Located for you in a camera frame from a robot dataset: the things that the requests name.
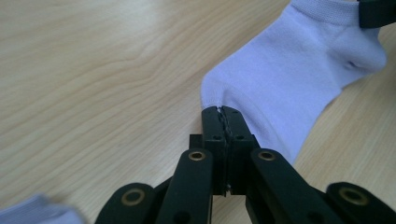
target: fabric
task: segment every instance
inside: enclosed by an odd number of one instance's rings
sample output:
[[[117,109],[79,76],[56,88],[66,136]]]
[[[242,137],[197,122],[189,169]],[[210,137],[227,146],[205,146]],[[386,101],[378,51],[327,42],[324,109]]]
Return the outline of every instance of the fabric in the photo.
[[[42,194],[0,210],[1,224],[82,224],[71,207],[50,203]]]
[[[359,27],[358,2],[292,0],[272,25],[204,77],[202,108],[238,109],[261,147],[293,163],[342,88],[385,66],[378,32]]]

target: table surface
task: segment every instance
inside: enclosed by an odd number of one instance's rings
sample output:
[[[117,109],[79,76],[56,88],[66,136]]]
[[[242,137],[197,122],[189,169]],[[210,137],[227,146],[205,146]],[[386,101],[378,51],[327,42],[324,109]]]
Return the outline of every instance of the table surface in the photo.
[[[119,187],[171,176],[201,132],[205,73],[276,19],[285,0],[0,3],[0,206],[44,192],[93,223]],[[396,25],[381,72],[319,117],[294,164],[312,186],[358,184],[396,209]],[[248,223],[215,197],[213,223]]]

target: wood grain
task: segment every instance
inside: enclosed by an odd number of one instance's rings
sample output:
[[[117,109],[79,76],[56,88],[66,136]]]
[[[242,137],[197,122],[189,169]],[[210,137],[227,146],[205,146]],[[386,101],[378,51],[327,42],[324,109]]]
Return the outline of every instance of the wood grain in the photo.
[[[1,1],[0,208],[37,192],[93,223],[131,182],[171,176],[199,133],[200,84],[288,1]],[[396,26],[387,67],[329,105],[295,167],[313,186],[367,188],[396,209]],[[243,197],[213,223],[248,223]]]

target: black plastic part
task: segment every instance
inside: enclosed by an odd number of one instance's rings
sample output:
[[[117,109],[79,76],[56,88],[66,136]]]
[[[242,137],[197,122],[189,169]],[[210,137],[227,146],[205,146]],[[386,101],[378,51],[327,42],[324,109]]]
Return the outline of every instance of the black plastic part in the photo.
[[[153,223],[159,208],[155,195],[154,189],[149,185],[126,185],[107,201],[95,224]]]
[[[155,223],[210,223],[213,157],[204,149],[189,149],[180,157]]]
[[[396,22],[396,0],[360,0],[361,28],[379,28]]]
[[[251,182],[276,223],[344,223],[280,153],[256,149],[251,160]]]
[[[227,185],[232,195],[245,195],[247,161],[255,146],[255,138],[238,110],[223,106],[221,114],[225,118],[227,134],[231,139],[227,158]]]
[[[221,114],[215,106],[202,111],[202,145],[214,158],[213,194],[225,196],[227,142],[221,119]]]
[[[173,177],[155,189],[139,183],[118,189],[95,223],[210,223],[212,195],[227,189],[246,195],[254,224],[396,223],[396,213],[366,189],[310,187],[281,154],[260,148],[239,111],[209,107],[202,121],[203,134],[190,135]]]
[[[327,187],[328,202],[347,223],[396,223],[396,213],[368,190],[349,183]]]

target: sock cuff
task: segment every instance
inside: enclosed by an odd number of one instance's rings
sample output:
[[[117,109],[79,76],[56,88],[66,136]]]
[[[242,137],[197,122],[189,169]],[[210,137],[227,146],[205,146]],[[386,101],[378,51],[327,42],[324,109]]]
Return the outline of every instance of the sock cuff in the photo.
[[[359,2],[345,0],[291,0],[297,10],[317,21],[359,25]]]
[[[50,203],[43,194],[15,204],[4,210],[0,210],[0,223],[82,223],[72,208]]]

